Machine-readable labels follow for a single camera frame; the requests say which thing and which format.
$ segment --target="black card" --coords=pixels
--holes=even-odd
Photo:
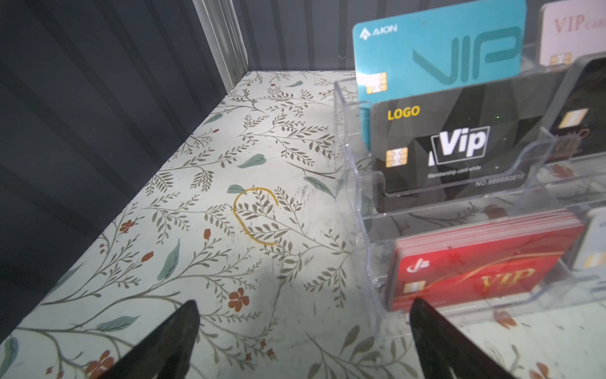
[[[606,152],[606,53],[574,62],[548,112],[554,112],[554,118],[546,116],[545,127],[554,135],[581,137],[573,156]],[[574,142],[559,142],[551,160],[568,158],[567,145]]]
[[[371,146],[375,169],[385,176],[384,195],[419,197],[427,189],[439,192],[430,195],[432,202],[452,200],[495,189],[477,183],[437,188],[502,173],[515,177],[494,182],[499,190],[519,187],[527,168],[511,169],[536,140],[564,73],[552,69],[373,105]]]

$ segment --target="floral pattern surface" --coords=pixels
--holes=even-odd
[[[422,377],[411,337],[375,339],[353,281],[332,98],[352,75],[248,73],[2,343],[0,378],[97,378],[189,299],[201,323],[188,378]],[[605,316],[600,303],[503,311],[461,330],[517,377],[602,377]]]

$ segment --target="teal card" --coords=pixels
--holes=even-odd
[[[478,0],[356,24],[353,48],[367,147],[376,102],[519,74],[525,22],[525,0]]]

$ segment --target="gray wall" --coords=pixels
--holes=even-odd
[[[0,340],[225,95],[190,0],[0,0]]]
[[[535,41],[539,9],[550,1],[527,0],[526,43]],[[353,70],[351,30],[358,22],[460,2],[465,1],[233,0],[233,5],[250,70]]]

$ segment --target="white logo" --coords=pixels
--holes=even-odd
[[[364,41],[366,41],[368,39],[368,37],[370,36],[378,36],[381,34],[387,34],[387,33],[391,33],[391,32],[397,32],[398,31],[398,25],[387,25],[387,26],[383,26],[381,28],[375,28],[375,30],[373,31],[372,34],[370,34],[370,32],[368,31],[368,29],[364,28],[362,30],[362,34],[360,34],[360,38],[362,38]]]
[[[482,158],[486,153],[489,133],[490,126],[483,126],[474,129],[454,129],[451,133],[440,132],[438,135],[431,136],[433,151],[429,153],[427,165],[435,166],[436,164]],[[459,143],[459,148],[455,151],[457,143]]]
[[[360,34],[360,38],[363,38],[365,41],[368,39],[368,37],[370,37],[371,34],[368,31],[368,29],[364,28],[364,30],[362,31],[362,34]]]
[[[417,263],[414,266],[408,266],[406,271],[408,272],[417,272],[421,269],[426,269],[429,267],[429,261],[425,261],[423,258],[419,258]]]

